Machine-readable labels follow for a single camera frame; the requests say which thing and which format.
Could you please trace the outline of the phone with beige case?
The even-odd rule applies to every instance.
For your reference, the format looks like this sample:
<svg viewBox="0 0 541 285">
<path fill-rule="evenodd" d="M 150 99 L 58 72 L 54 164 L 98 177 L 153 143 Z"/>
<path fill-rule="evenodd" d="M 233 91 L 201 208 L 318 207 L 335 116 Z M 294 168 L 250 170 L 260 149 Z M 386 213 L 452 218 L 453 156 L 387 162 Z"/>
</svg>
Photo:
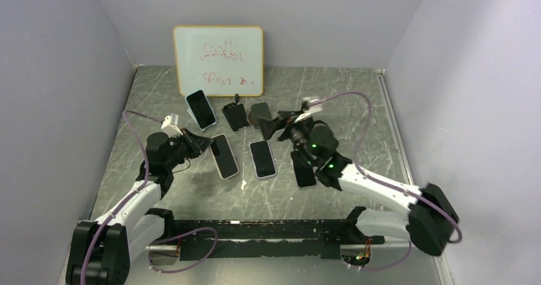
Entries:
<svg viewBox="0 0 541 285">
<path fill-rule="evenodd" d="M 221 179 L 230 179 L 239 173 L 232 148 L 224 134 L 212 137 L 211 152 Z"/>
</svg>

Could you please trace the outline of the phone with blue case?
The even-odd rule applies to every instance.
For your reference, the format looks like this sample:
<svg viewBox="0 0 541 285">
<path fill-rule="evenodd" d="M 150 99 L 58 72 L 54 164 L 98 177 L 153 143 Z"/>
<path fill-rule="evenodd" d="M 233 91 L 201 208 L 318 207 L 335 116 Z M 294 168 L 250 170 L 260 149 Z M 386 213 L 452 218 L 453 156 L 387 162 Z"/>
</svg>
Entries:
<svg viewBox="0 0 541 285">
<path fill-rule="evenodd" d="M 216 116 L 203 90 L 195 91 L 185 97 L 188 111 L 201 130 L 215 125 Z"/>
</svg>

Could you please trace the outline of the phone with lilac case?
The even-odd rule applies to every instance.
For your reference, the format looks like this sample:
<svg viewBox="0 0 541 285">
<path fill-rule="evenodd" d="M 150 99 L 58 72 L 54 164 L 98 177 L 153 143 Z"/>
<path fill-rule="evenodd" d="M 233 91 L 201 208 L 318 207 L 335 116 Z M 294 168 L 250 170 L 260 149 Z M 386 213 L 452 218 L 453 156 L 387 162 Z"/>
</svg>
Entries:
<svg viewBox="0 0 541 285">
<path fill-rule="evenodd" d="M 255 174 L 258 179 L 266 179 L 277 174 L 271 147 L 266 140 L 260 140 L 249 144 L 249 149 Z"/>
</svg>

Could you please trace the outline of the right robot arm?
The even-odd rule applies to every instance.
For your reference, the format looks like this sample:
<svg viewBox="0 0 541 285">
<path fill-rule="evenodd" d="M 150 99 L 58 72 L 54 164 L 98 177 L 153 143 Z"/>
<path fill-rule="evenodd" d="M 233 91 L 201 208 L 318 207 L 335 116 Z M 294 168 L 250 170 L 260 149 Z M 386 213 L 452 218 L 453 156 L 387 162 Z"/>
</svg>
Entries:
<svg viewBox="0 0 541 285">
<path fill-rule="evenodd" d="M 459 233 L 459 216 L 439 186 L 403 184 L 357 166 L 337 151 L 339 142 L 323 121 L 300 111 L 280 111 L 275 119 L 259 118 L 258 125 L 265 140 L 281 131 L 278 140 L 291 141 L 301 164 L 310 167 L 324 186 L 367 196 L 387 208 L 354 212 L 353 220 L 344 226 L 350 242 L 393 237 L 409 240 L 430 256 L 440 256 L 453 243 L 452 234 Z"/>
</svg>

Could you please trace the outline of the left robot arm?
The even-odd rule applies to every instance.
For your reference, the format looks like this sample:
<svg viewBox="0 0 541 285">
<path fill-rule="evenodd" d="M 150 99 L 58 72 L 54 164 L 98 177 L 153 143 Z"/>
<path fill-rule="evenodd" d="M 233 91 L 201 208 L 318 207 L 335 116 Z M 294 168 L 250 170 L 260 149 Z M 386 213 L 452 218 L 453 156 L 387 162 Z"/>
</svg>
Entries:
<svg viewBox="0 0 541 285">
<path fill-rule="evenodd" d="M 134 259 L 158 241 L 174 240 L 177 227 L 170 210 L 154 208 L 172 185 L 173 169 L 201 156 L 212 138 L 181 129 L 147 137 L 140 173 L 130 191 L 94 221 L 79 222 L 71 240 L 67 284 L 124 284 Z"/>
</svg>

